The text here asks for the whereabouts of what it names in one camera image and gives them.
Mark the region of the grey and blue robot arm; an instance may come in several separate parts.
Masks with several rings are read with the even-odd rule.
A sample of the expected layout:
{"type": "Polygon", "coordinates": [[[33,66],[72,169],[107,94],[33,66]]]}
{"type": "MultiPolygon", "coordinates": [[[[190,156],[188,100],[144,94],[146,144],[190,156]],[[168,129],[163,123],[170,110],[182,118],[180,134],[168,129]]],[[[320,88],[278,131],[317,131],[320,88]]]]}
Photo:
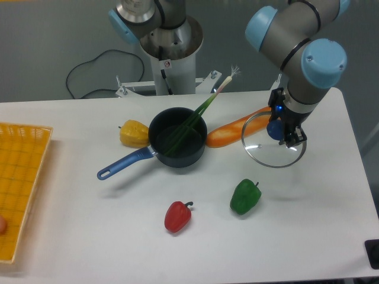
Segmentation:
{"type": "MultiPolygon", "coordinates": [[[[290,1],[283,11],[261,8],[246,26],[249,44],[289,78],[268,102],[272,119],[282,121],[281,142],[288,147],[305,142],[303,121],[346,68],[346,53],[337,42],[313,36],[348,7],[348,1],[290,1]]],[[[195,92],[203,30],[187,15],[184,1],[119,1],[108,17],[124,41],[140,44],[150,57],[158,95],[195,92]]]]}

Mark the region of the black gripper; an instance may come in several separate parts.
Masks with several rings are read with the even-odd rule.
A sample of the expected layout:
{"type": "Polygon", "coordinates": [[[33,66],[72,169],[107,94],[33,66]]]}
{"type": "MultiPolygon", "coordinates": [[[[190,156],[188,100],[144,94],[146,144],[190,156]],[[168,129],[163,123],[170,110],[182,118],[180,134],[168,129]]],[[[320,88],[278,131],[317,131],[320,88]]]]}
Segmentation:
{"type": "Polygon", "coordinates": [[[313,112],[313,104],[302,104],[296,101],[288,90],[277,88],[271,91],[268,106],[271,109],[269,122],[282,122],[284,134],[278,143],[280,146],[293,147],[296,143],[307,140],[301,125],[313,112]]]}

